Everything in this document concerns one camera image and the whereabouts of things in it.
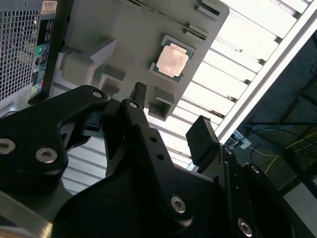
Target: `screw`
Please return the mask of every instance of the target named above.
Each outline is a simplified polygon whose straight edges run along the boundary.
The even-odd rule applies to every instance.
[[[102,98],[103,96],[99,92],[93,92],[93,95],[97,98]]]
[[[232,155],[232,151],[228,147],[225,147],[225,151],[227,151],[229,155]]]
[[[172,196],[170,200],[172,207],[178,213],[186,212],[186,204],[179,196]]]
[[[260,173],[259,169],[257,167],[255,167],[254,165],[251,165],[251,168],[253,169],[254,172],[256,172],[257,174]]]
[[[15,143],[6,138],[0,138],[0,154],[6,155],[15,149]]]
[[[245,234],[245,236],[247,237],[252,236],[252,230],[250,226],[243,219],[238,218],[238,226],[239,226],[239,229]]]
[[[133,107],[133,108],[137,108],[138,105],[136,103],[130,103],[130,106]]]
[[[41,148],[35,153],[35,158],[42,163],[50,164],[57,159],[57,153],[51,148]]]

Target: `metal frame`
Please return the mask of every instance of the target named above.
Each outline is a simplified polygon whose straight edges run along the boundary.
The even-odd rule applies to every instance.
[[[245,94],[217,128],[216,134],[220,143],[224,144],[228,140],[292,58],[317,30],[316,19],[317,1],[313,1],[266,62],[263,69],[257,74]]]

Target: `bolt hole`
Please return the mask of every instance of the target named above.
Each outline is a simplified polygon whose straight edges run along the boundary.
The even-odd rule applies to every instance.
[[[182,208],[182,203],[179,200],[175,200],[174,202],[175,206],[178,207],[179,209]]]
[[[236,190],[237,190],[238,194],[243,195],[243,191],[239,187],[236,187]]]
[[[245,223],[241,224],[242,230],[247,233],[249,231],[249,228],[247,227],[247,225]]]
[[[157,140],[155,137],[153,137],[153,136],[151,136],[150,139],[151,139],[151,141],[153,141],[153,142],[157,142],[157,141],[158,141],[158,140]]]
[[[164,159],[164,156],[163,156],[162,154],[157,154],[157,158],[158,158],[159,160],[163,160],[163,159]]]
[[[136,104],[136,103],[131,102],[131,103],[130,103],[130,106],[133,107],[133,108],[138,108],[139,105]]]
[[[6,144],[6,143],[0,143],[0,149],[4,150],[4,149],[7,149],[9,148],[9,145]]]
[[[238,181],[241,181],[240,177],[237,174],[234,174],[234,178]]]
[[[42,156],[43,157],[51,157],[52,154],[50,152],[48,152],[48,151],[45,151],[45,152],[42,153]]]

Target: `cable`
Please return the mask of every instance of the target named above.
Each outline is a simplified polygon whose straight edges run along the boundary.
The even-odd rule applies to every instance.
[[[282,126],[282,127],[280,127],[280,128],[273,128],[273,127],[258,127],[258,126],[256,126],[256,125],[241,125],[241,126],[246,126],[246,127],[255,127],[256,129],[258,129],[258,130],[279,130],[279,129],[285,129],[285,128],[290,128],[290,127],[292,127],[292,126],[294,126],[294,125],[286,125],[286,126]]]
[[[287,132],[287,133],[289,133],[289,134],[291,134],[291,135],[294,135],[294,136],[297,136],[298,138],[301,138],[301,139],[303,139],[303,140],[306,140],[306,141],[310,142],[311,144],[315,144],[315,142],[313,142],[312,140],[308,140],[308,139],[306,139],[306,138],[304,138],[304,137],[302,137],[302,136],[300,136],[300,135],[298,135],[298,134],[295,134],[295,133],[293,133],[293,132],[291,132],[291,131],[283,130],[283,129],[277,129],[277,130],[285,131],[285,132]]]
[[[317,143],[317,140],[316,141],[313,141],[311,144],[301,148],[301,149],[298,149],[298,150],[295,150],[295,152],[298,152],[298,151],[301,151],[301,150],[305,150],[307,149],[308,147],[311,147],[312,145],[315,145]]]
[[[255,147],[255,148],[251,151],[251,153],[250,153],[250,161],[251,161],[252,164],[254,164],[253,159],[252,159],[253,152],[254,152],[257,148],[259,148],[259,147],[260,147],[260,146],[258,145],[258,146]]]
[[[299,141],[294,142],[293,144],[290,144],[290,145],[287,146],[285,149],[287,150],[288,148],[291,148],[293,145],[296,145],[296,144],[298,144],[299,142],[302,142],[303,140],[305,140],[305,139],[307,139],[307,138],[309,138],[309,137],[311,137],[311,136],[313,136],[313,135],[315,135],[315,134],[317,134],[317,132],[315,132],[315,133],[313,133],[313,134],[310,134],[310,135],[306,136],[305,138],[303,138],[303,139],[301,139],[301,140],[299,140]],[[279,155],[276,156],[275,159],[269,164],[269,166],[268,166],[268,168],[266,169],[266,171],[264,172],[264,174],[266,174],[266,173],[268,172],[269,168],[271,168],[272,164],[274,164],[274,162],[277,160],[278,157],[279,157]]]
[[[261,151],[257,150],[256,148],[252,148],[251,146],[249,146],[248,148],[250,148],[251,150],[254,150],[255,152],[259,153],[260,155],[264,155],[264,156],[277,156],[277,155],[273,155],[273,154],[265,154],[262,153]]]

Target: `sticker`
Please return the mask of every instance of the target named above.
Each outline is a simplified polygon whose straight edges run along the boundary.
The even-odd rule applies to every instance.
[[[35,94],[38,91],[38,85],[32,87],[31,95]]]
[[[55,14],[56,8],[57,8],[57,1],[43,1],[41,14],[42,15]]]

